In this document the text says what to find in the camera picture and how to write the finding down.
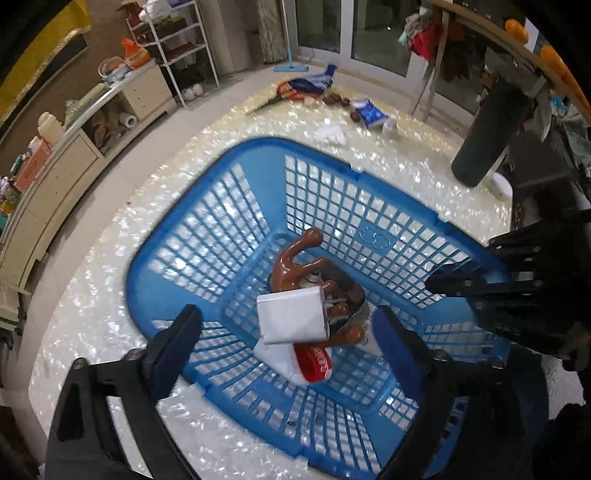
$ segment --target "blue mop head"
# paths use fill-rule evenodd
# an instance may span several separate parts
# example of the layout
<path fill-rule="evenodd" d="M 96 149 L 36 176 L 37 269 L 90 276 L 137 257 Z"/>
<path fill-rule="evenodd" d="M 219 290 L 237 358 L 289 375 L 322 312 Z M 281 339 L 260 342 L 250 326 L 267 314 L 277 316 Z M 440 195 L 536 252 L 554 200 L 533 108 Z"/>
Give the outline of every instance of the blue mop head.
<path fill-rule="evenodd" d="M 286 63 L 284 65 L 276 65 L 273 70 L 276 72 L 307 72 L 308 68 L 308 65 Z"/>

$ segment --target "mop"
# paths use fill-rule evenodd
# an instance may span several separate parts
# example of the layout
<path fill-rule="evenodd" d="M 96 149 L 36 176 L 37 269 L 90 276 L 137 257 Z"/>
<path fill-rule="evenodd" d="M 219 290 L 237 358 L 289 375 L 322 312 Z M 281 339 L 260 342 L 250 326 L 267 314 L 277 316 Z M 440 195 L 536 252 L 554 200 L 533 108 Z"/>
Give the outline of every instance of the mop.
<path fill-rule="evenodd" d="M 289 63 L 285 65 L 277 65 L 275 67 L 276 72 L 307 72 L 308 65 L 294 65 L 293 57 L 291 55 L 291 44 L 290 44 L 290 36 L 287 32 L 287 16 L 285 14 L 285 2 L 281 0 L 281 12 L 283 13 L 283 24 L 285 28 L 285 42 L 287 43 L 287 59 Z"/>

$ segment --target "curtain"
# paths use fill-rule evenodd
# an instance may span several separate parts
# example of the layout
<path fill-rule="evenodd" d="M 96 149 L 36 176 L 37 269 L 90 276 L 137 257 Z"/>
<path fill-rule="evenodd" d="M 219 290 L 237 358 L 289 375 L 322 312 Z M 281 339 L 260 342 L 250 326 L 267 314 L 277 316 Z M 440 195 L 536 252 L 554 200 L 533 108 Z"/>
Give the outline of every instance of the curtain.
<path fill-rule="evenodd" d="M 0 125 L 34 85 L 53 58 L 77 35 L 90 30 L 86 0 L 72 0 L 37 33 L 0 85 Z"/>
<path fill-rule="evenodd" d="M 283 34 L 283 14 L 277 0 L 256 0 L 259 15 L 259 38 L 265 63 L 287 57 Z"/>

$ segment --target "dark cylinder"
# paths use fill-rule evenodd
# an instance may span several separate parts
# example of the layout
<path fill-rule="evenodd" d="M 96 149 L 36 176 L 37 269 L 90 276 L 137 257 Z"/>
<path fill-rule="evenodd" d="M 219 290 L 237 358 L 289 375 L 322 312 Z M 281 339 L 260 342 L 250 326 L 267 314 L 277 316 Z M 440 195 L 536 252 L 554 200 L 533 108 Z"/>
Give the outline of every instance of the dark cylinder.
<path fill-rule="evenodd" d="M 498 77 L 453 159 L 456 178 L 466 187 L 478 185 L 531 116 L 533 104 L 516 86 Z"/>

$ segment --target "basket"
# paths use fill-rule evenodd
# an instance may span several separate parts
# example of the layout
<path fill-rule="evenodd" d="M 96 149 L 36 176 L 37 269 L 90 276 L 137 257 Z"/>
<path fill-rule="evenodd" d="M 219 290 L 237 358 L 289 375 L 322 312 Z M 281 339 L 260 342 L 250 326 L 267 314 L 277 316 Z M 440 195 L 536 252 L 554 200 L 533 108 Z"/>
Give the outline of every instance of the basket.
<path fill-rule="evenodd" d="M 281 138 L 247 140 L 188 188 L 140 247 L 126 278 L 130 315 L 147 338 L 188 303 L 203 312 L 202 336 L 183 375 L 235 421 L 292 456 L 342 478 L 372 479 L 413 422 L 387 363 L 354 346 L 333 349 L 333 376 L 301 388 L 252 354 L 256 297 L 267 293 L 286 243 L 310 227 L 324 255 L 390 305 L 431 348 L 480 361 L 506 358 L 509 342 L 481 330 L 464 299 L 425 289 L 432 269 L 500 265 L 476 241 L 400 190 L 341 161 Z M 458 398 L 427 476 L 441 471 L 466 410 Z"/>

